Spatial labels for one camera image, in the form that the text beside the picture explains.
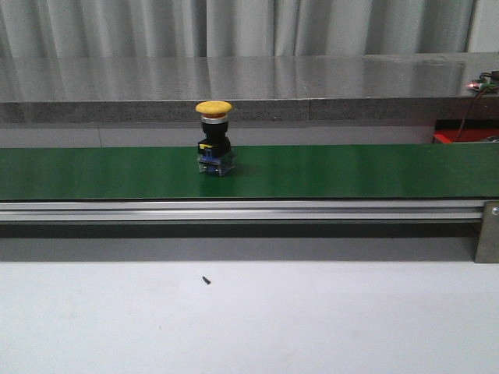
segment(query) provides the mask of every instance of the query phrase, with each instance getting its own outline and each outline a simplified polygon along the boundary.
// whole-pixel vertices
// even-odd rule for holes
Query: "green conveyor belt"
[[[497,198],[499,145],[237,146],[223,178],[196,147],[1,149],[0,200]]]

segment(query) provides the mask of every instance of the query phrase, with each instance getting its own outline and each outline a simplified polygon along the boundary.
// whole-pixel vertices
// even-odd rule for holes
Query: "gray curtain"
[[[0,55],[458,52],[472,8],[472,0],[0,0]]]

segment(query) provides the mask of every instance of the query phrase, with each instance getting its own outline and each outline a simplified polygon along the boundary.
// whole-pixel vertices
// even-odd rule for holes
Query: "white floor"
[[[0,372],[499,372],[499,266],[471,244],[0,239]],[[91,261],[43,262],[64,251]],[[401,251],[455,260],[390,260]],[[142,252],[161,261],[130,261]]]

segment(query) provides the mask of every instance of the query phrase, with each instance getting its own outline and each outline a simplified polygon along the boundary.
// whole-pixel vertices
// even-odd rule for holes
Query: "metal frame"
[[[475,262],[499,263],[499,201],[485,204]]]
[[[415,200],[129,200],[0,203],[0,224],[130,221],[482,221],[478,263],[499,263],[499,201]]]

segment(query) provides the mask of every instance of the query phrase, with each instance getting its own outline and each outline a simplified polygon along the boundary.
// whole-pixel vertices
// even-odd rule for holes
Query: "aluminum rail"
[[[211,220],[457,220],[483,217],[483,199],[169,200],[0,203],[0,222]]]

